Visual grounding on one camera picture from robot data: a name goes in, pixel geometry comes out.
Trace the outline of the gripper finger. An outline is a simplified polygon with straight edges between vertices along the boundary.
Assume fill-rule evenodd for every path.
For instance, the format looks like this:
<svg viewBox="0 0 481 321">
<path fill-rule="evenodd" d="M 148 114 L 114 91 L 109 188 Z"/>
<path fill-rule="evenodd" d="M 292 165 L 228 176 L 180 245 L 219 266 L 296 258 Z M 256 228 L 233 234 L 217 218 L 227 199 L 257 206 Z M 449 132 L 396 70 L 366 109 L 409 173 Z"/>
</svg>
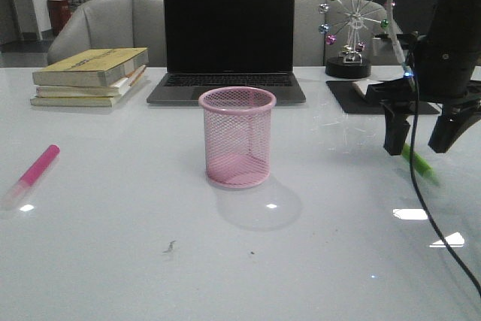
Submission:
<svg viewBox="0 0 481 321">
<path fill-rule="evenodd" d="M 382 100 L 385 116 L 384 149 L 391 156 L 401 155 L 410 124 L 407 118 L 414 115 L 413 101 Z"/>
<path fill-rule="evenodd" d="M 446 153 L 474 124 L 480 121 L 480 99 L 442 103 L 428 145 L 435 153 Z"/>
</svg>

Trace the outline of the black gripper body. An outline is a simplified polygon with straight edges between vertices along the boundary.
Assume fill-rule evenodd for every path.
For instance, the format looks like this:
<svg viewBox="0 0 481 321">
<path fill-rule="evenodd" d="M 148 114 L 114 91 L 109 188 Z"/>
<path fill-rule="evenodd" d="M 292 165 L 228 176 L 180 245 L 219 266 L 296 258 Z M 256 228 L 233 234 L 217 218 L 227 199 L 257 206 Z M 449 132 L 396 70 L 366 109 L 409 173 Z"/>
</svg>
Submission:
<svg viewBox="0 0 481 321">
<path fill-rule="evenodd" d="M 413 111 L 420 102 L 460 104 L 476 99 L 471 76 L 480 56 L 480 36 L 473 33 L 416 37 L 399 35 L 404 75 L 366 86 L 365 101 L 390 111 Z"/>
</svg>

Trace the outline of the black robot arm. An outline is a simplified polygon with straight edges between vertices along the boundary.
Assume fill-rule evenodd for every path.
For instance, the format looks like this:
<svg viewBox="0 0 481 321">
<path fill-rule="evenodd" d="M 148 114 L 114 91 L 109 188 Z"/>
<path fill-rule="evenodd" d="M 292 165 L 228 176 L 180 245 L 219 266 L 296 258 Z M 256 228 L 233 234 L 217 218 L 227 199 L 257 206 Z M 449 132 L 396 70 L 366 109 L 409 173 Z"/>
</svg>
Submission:
<svg viewBox="0 0 481 321">
<path fill-rule="evenodd" d="M 402 78 L 368 87 L 386 122 L 385 150 L 401 154 L 417 100 L 442 106 L 429 147 L 445 153 L 480 119 L 480 82 L 471 76 L 480 57 L 480 0 L 438 0 L 427 35 L 410 45 Z"/>
</svg>

